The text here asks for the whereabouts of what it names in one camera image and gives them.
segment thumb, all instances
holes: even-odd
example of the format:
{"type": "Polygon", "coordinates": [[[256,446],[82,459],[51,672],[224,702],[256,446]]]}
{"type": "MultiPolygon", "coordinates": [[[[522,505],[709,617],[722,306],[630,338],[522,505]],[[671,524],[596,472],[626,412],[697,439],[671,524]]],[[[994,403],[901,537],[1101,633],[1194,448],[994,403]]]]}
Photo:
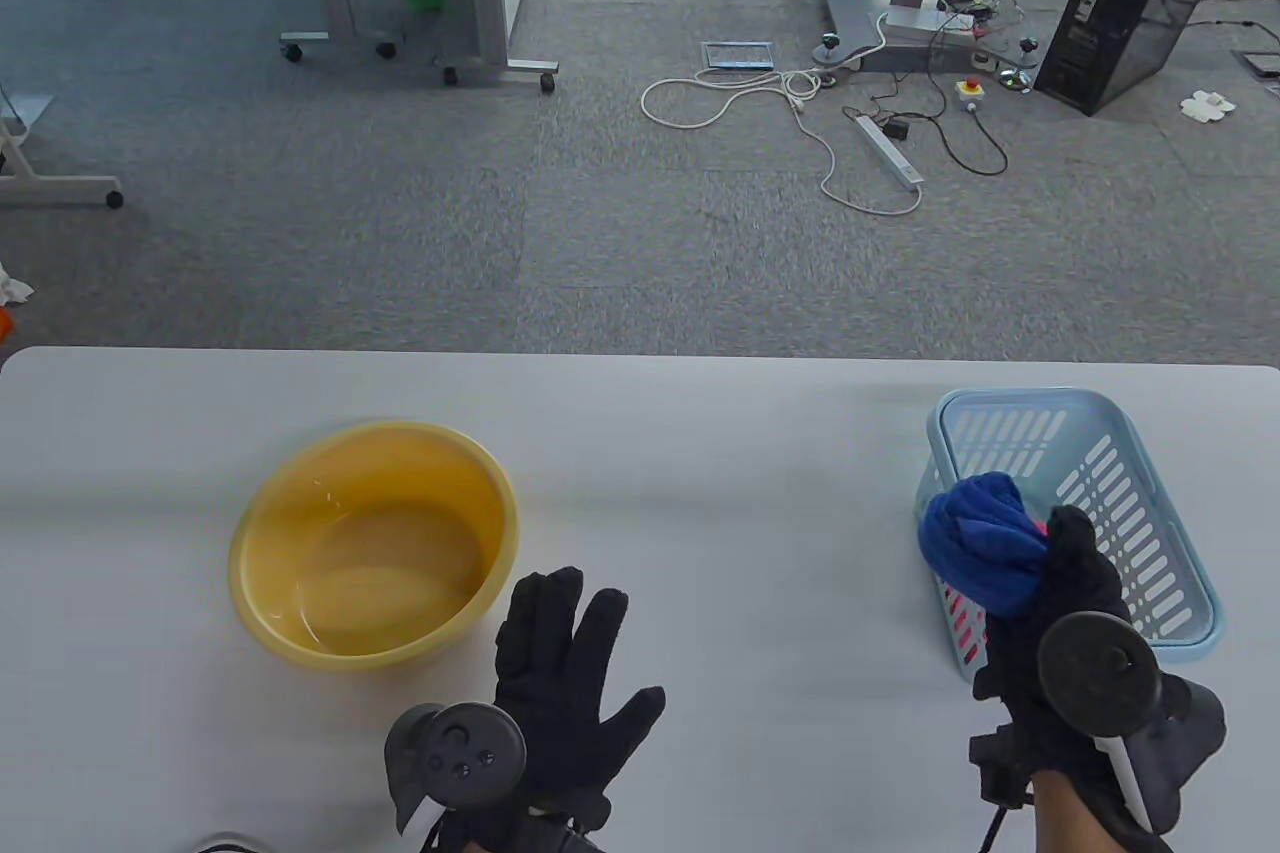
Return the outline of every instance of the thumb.
{"type": "Polygon", "coordinates": [[[636,747],[667,708],[667,690],[662,686],[641,689],[617,713],[600,725],[600,740],[613,775],[626,765],[636,747]]]}

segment blue towel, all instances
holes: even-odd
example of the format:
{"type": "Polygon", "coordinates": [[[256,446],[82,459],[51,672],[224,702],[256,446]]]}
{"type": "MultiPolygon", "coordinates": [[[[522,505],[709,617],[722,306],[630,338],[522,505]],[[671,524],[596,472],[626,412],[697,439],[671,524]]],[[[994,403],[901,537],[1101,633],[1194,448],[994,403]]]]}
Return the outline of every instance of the blue towel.
{"type": "Polygon", "coordinates": [[[920,552],[938,578],[993,616],[1018,616],[1039,589],[1048,542],[1005,473],[961,479],[929,501],[920,552]]]}

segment white cable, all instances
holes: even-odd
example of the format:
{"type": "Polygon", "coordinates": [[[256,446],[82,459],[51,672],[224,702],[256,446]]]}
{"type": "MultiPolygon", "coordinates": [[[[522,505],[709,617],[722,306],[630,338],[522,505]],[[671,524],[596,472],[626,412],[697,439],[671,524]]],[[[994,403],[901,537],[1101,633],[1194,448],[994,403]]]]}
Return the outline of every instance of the white cable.
{"type": "Polygon", "coordinates": [[[746,79],[723,79],[719,82],[713,82],[704,79],[708,73],[719,73],[718,70],[699,70],[694,73],[692,77],[671,77],[671,79],[658,79],[652,82],[652,85],[645,87],[644,93],[640,93],[640,111],[649,117],[649,120],[658,123],[658,126],[667,127],[668,131],[704,131],[708,126],[713,126],[721,120],[721,118],[728,113],[728,109],[733,105],[735,100],[740,97],[746,97],[750,93],[773,93],[776,97],[782,97],[786,100],[788,108],[791,108],[791,117],[795,117],[796,126],[800,127],[800,132],[809,137],[809,140],[817,140],[827,149],[827,155],[831,158],[831,167],[827,169],[827,175],[822,178],[818,190],[828,196],[828,199],[835,200],[841,207],[855,209],[859,213],[869,213],[873,216],[906,216],[909,213],[914,213],[920,205],[920,200],[924,199],[923,190],[915,190],[915,202],[906,209],[872,209],[861,207],[861,205],[855,204],[852,200],[845,199],[844,196],[837,196],[827,190],[827,184],[831,178],[836,175],[836,150],[832,149],[831,143],[827,143],[822,136],[815,134],[815,132],[808,129],[804,122],[800,120],[800,114],[804,113],[804,104],[809,102],[817,97],[822,91],[822,77],[832,70],[837,70],[840,67],[849,67],[850,63],[859,61],[861,58],[867,58],[873,53],[878,53],[884,49],[888,40],[884,38],[884,17],[888,12],[881,13],[876,20],[876,32],[879,36],[879,42],[874,47],[864,49],[860,53],[854,53],[850,58],[844,59],[837,67],[827,67],[823,70],[769,70],[763,73],[763,76],[749,76],[746,79]],[[726,91],[730,99],[724,100],[724,104],[713,117],[708,117],[707,120],[696,120],[692,123],[680,123],[676,120],[664,120],[662,117],[655,117],[654,113],[649,111],[649,93],[658,90],[659,86],[694,86],[699,90],[717,90],[726,91]]]}

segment vr controller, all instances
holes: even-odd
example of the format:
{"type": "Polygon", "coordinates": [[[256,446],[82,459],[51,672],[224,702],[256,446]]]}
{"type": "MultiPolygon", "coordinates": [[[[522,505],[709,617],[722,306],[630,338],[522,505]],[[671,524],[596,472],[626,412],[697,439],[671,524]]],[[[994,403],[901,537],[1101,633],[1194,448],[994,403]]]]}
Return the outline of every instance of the vr controller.
{"type": "MultiPolygon", "coordinates": [[[[444,813],[502,802],[520,783],[526,761],[520,726],[489,703],[412,707],[392,725],[383,753],[396,829],[415,848],[439,847],[442,853],[461,853],[461,844],[440,835],[444,813]]],[[[598,850],[586,834],[609,817],[603,794],[559,797],[548,806],[522,818],[513,840],[518,853],[598,850]]]]}
{"type": "MultiPolygon", "coordinates": [[[[1044,634],[1037,660],[1050,706],[1108,757],[1138,826],[1156,836],[1172,830],[1183,784],[1225,743],[1221,701],[1161,672],[1147,642],[1110,613],[1064,616],[1044,634]]],[[[1019,809],[1029,800],[1030,772],[1019,768],[1011,725],[970,739],[969,761],[987,802],[1019,809]]]]}

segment light blue plastic basket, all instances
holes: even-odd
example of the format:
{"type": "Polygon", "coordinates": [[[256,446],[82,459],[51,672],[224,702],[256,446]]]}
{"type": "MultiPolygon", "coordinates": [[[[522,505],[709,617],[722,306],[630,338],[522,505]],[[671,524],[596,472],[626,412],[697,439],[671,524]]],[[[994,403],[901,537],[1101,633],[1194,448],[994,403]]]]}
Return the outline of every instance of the light blue plastic basket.
{"type": "MultiPolygon", "coordinates": [[[[915,497],[919,521],[964,476],[1006,473],[1032,519],[1056,505],[1089,514],[1098,548],[1120,571],[1134,626],[1162,662],[1207,656],[1222,610],[1138,430],[1092,391],[956,391],[928,420],[933,456],[915,497]]],[[[956,661],[972,680],[986,662],[986,612],[937,579],[956,661]]]]}

